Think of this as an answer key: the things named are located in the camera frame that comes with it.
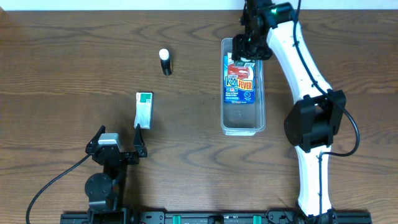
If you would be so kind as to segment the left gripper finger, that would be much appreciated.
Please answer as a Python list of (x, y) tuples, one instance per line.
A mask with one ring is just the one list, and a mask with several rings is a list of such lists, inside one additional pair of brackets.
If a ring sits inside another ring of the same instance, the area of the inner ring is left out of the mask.
[(141, 126), (140, 124), (136, 125), (136, 132), (134, 135), (134, 141), (133, 141), (133, 146), (136, 151), (145, 151), (146, 150), (146, 145), (144, 143), (144, 140), (141, 135)]
[(97, 145), (100, 136), (105, 133), (105, 126), (101, 125), (101, 127), (99, 128), (99, 130), (97, 131), (97, 133), (94, 135), (94, 137), (90, 140), (90, 142), (88, 143), (89, 146), (95, 146)]

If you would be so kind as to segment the red medicine box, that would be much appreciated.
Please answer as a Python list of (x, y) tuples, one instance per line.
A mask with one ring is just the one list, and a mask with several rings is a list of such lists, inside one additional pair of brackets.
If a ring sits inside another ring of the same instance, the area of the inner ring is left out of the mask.
[(254, 78), (254, 67), (254, 62), (242, 60), (234, 62), (232, 60), (227, 65), (227, 76), (241, 80), (252, 80)]

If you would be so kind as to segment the blue Kool Fever box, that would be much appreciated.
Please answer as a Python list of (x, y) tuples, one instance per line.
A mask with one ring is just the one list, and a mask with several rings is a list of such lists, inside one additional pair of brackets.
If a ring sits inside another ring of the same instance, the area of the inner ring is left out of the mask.
[(225, 103), (252, 104), (255, 101), (255, 67), (252, 80), (241, 80), (227, 76), (228, 62), (232, 61), (232, 53), (227, 52), (223, 57), (223, 98)]

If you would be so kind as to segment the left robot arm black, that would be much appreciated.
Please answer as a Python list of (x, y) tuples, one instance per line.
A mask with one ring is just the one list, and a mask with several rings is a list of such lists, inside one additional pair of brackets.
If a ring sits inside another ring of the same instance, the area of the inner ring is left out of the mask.
[(89, 199), (87, 223), (139, 223), (137, 213), (123, 205), (123, 198), (127, 167), (138, 165), (140, 158), (147, 157), (140, 125), (136, 126), (133, 148), (122, 152), (119, 134), (107, 133), (105, 126), (86, 145), (85, 152), (103, 166), (103, 171), (93, 174), (85, 184)]

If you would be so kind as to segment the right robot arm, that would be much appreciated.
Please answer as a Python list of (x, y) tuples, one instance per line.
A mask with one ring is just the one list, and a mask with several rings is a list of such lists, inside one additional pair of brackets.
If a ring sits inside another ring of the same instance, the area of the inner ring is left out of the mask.
[(345, 109), (343, 91), (333, 90), (315, 65), (303, 38), (299, 8), (291, 3), (246, 1), (233, 37), (232, 59), (265, 61), (275, 56), (294, 101), (284, 121), (285, 135), (298, 156), (298, 207), (306, 219), (321, 220), (332, 206), (328, 196), (328, 158)]

